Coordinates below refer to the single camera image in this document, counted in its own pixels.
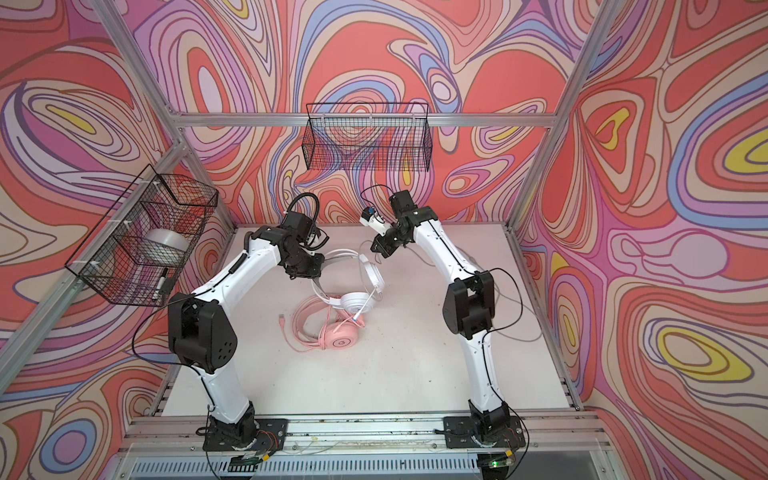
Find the black mounting plate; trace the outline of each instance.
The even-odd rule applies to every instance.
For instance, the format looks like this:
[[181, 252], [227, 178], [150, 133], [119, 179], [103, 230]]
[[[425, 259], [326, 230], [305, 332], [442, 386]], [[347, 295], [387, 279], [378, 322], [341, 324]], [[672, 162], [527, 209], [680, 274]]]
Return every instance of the black mounting plate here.
[[[288, 427], [287, 419], [255, 419], [259, 425], [259, 433], [256, 435], [256, 441], [250, 448], [246, 449], [247, 452], [256, 452], [258, 454], [278, 451], [283, 449], [286, 441], [286, 428]], [[269, 432], [277, 439], [277, 446], [274, 445], [272, 435], [267, 435], [263, 432]], [[203, 443], [203, 450], [206, 452], [236, 452], [231, 445], [226, 442], [222, 442], [222, 438], [218, 438], [216, 432], [213, 429], [209, 429], [205, 435], [205, 442]]]
[[445, 446], [449, 449], [504, 447], [514, 452], [525, 446], [525, 436], [520, 417], [512, 415], [509, 417], [509, 421], [509, 428], [499, 432], [493, 445], [479, 445], [473, 438], [475, 436], [475, 423], [472, 421], [472, 417], [443, 417], [442, 429], [445, 431]]

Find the table surface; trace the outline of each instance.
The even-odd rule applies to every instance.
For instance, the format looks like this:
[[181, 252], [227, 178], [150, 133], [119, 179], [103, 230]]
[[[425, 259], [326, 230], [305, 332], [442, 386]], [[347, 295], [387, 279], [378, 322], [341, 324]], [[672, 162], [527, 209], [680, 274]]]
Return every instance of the table surface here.
[[[500, 266], [517, 280], [523, 304], [531, 307], [504, 230], [497, 224], [444, 225], [453, 243], [485, 269]], [[238, 229], [226, 263], [240, 253], [247, 230]], [[330, 235], [321, 249], [352, 248], [371, 260], [374, 233], [367, 227], [324, 227]], [[238, 346], [233, 361], [243, 390], [257, 414], [445, 412], [468, 409], [469, 383], [457, 336], [442, 318], [445, 284], [426, 253], [415, 244], [400, 248], [379, 265], [384, 297], [365, 315], [358, 343], [344, 350], [292, 351], [280, 333], [295, 308], [312, 296], [311, 280], [290, 280], [282, 267], [270, 270], [246, 295], [230, 319]], [[494, 272], [501, 293], [517, 299], [510, 279]], [[363, 290], [357, 262], [329, 266], [323, 288], [346, 293]], [[494, 326], [518, 317], [520, 304], [500, 298]], [[325, 313], [307, 322], [313, 332]], [[567, 408], [560, 378], [536, 317], [492, 333], [493, 361], [502, 395], [514, 409]], [[205, 415], [207, 397], [200, 380], [182, 368], [163, 415]]]

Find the pink ear cup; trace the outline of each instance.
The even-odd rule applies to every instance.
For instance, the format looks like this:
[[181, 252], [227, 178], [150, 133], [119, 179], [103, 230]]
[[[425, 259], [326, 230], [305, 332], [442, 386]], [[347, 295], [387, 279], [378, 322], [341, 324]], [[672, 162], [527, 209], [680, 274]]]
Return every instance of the pink ear cup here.
[[353, 323], [333, 323], [326, 327], [324, 340], [326, 349], [341, 350], [357, 342], [357, 329]]

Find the robotic arm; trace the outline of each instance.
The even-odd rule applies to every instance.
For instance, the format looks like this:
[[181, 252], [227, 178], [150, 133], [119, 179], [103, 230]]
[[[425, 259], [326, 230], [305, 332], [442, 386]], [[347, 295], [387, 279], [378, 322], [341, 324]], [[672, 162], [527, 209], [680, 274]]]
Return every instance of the robotic arm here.
[[289, 207], [278, 227], [248, 232], [242, 253], [214, 278], [192, 294], [177, 293], [171, 298], [168, 348], [202, 380], [214, 407], [209, 419], [211, 443], [223, 449], [248, 449], [259, 432], [253, 404], [243, 394], [230, 362], [237, 336], [229, 317], [253, 285], [275, 266], [282, 266], [291, 279], [320, 276], [323, 255], [304, 250], [307, 240], [316, 235], [315, 229], [313, 219]]
[[459, 336], [467, 363], [475, 437], [483, 444], [494, 442], [511, 420], [509, 407], [497, 395], [491, 337], [485, 335], [493, 327], [495, 315], [493, 276], [467, 260], [445, 234], [432, 208], [418, 207], [407, 190], [394, 193], [389, 202], [396, 224], [384, 222], [373, 207], [366, 208], [360, 217], [360, 223], [377, 232], [371, 251], [387, 258], [401, 245], [416, 243], [434, 262], [448, 285], [443, 319], [451, 333]]

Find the wire basket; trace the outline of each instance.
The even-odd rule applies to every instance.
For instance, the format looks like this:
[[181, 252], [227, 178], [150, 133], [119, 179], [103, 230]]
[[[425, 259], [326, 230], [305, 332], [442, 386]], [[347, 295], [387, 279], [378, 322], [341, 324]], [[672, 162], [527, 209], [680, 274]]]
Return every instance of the wire basket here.
[[426, 103], [312, 103], [306, 110], [307, 170], [429, 171]]
[[[66, 267], [109, 303], [162, 306], [218, 203], [218, 191], [184, 175], [158, 174], [87, 260]], [[75, 271], [75, 266], [82, 267]]]

